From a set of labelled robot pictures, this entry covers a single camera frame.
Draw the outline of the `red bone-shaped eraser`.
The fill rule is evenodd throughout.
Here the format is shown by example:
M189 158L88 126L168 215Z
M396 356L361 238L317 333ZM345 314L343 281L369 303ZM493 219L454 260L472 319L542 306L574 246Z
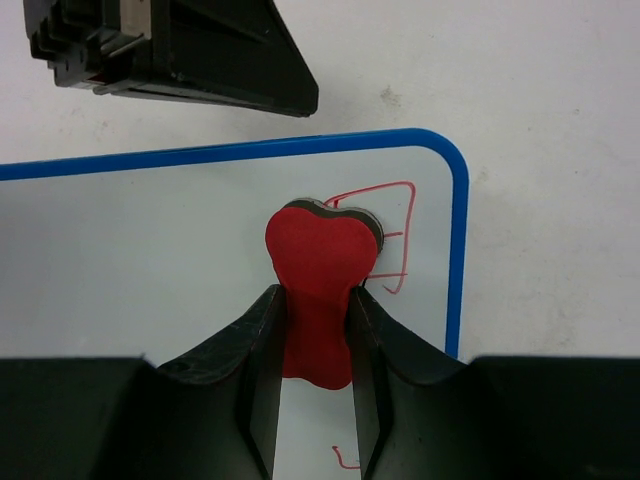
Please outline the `red bone-shaped eraser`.
M286 294L283 376L327 390L346 387L352 381L349 297L382 252L381 223L365 209L300 198L270 218L265 243Z

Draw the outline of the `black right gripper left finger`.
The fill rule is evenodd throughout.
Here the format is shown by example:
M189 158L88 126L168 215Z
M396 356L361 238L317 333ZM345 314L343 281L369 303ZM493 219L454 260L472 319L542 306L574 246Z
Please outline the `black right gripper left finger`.
M160 472L169 479L273 476L284 343L283 287L158 371L171 382Z

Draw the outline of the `blue framed whiteboard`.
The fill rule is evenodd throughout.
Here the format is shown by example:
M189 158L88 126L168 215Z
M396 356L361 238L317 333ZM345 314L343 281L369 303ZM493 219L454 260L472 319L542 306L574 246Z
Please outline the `blue framed whiteboard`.
M169 479L159 367L278 285L270 218L313 197L370 211L370 294L459 350L469 172L421 129L1 169L1 475Z

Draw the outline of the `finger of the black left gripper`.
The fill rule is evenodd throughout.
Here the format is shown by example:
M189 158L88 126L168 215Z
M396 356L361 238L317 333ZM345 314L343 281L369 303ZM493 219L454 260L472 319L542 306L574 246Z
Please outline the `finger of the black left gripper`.
M26 1L31 55L59 87L292 117L319 88L272 1Z

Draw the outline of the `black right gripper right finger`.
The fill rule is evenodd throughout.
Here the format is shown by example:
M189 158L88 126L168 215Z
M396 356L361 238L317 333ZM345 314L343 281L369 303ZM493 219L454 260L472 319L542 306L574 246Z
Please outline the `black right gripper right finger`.
M349 298L361 477L435 479L448 435L439 384L464 364L395 320L363 287Z

